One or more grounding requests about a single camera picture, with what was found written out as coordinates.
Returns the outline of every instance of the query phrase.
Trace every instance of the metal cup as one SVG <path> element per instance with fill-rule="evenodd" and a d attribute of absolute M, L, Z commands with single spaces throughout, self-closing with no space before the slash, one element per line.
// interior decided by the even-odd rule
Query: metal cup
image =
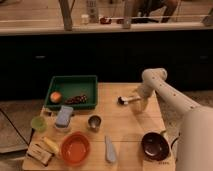
<path fill-rule="evenodd" d="M 97 115 L 91 116 L 88 120 L 88 125 L 92 131 L 98 132 L 101 125 L 101 117 Z"/>

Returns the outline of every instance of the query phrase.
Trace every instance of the bottle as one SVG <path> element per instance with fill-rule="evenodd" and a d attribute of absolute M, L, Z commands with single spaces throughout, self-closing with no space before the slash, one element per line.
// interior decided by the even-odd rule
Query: bottle
<path fill-rule="evenodd" d="M 87 0 L 87 14 L 90 18 L 90 23 L 99 23 L 98 4 L 96 0 Z"/>

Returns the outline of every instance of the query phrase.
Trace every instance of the bowl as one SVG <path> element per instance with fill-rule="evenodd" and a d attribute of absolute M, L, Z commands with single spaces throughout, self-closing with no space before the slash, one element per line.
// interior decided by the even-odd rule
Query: bowl
<path fill-rule="evenodd" d="M 142 149 L 146 157 L 161 161 L 169 156 L 169 144 L 159 133 L 150 132 L 143 136 Z"/>
<path fill-rule="evenodd" d="M 60 150 L 65 163 L 70 166 L 79 166 L 89 155 L 90 143 L 82 132 L 74 132 L 63 140 Z"/>

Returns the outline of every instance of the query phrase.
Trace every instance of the green tray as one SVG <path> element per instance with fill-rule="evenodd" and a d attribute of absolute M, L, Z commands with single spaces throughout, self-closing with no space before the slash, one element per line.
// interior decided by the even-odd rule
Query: green tray
<path fill-rule="evenodd" d="M 50 95 L 54 91 L 62 94 L 62 101 L 54 104 L 50 101 Z M 45 98 L 44 107 L 50 110 L 60 110 L 61 105 L 65 105 L 64 101 L 70 97 L 85 94 L 87 96 L 86 103 L 72 104 L 74 109 L 94 109 L 97 105 L 97 76 L 95 75 L 74 75 L 74 76 L 54 76 L 50 82 L 50 86 Z"/>

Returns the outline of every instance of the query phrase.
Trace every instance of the small metal bowl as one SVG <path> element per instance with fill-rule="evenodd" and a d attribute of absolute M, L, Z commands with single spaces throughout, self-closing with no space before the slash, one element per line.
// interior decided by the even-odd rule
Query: small metal bowl
<path fill-rule="evenodd" d="M 142 149 L 146 157 L 161 161 L 169 156 L 169 144 L 159 133 L 150 132 L 143 136 Z"/>
<path fill-rule="evenodd" d="M 89 118 L 88 124 L 91 130 L 98 132 L 101 125 L 101 117 L 98 115 L 93 115 Z"/>

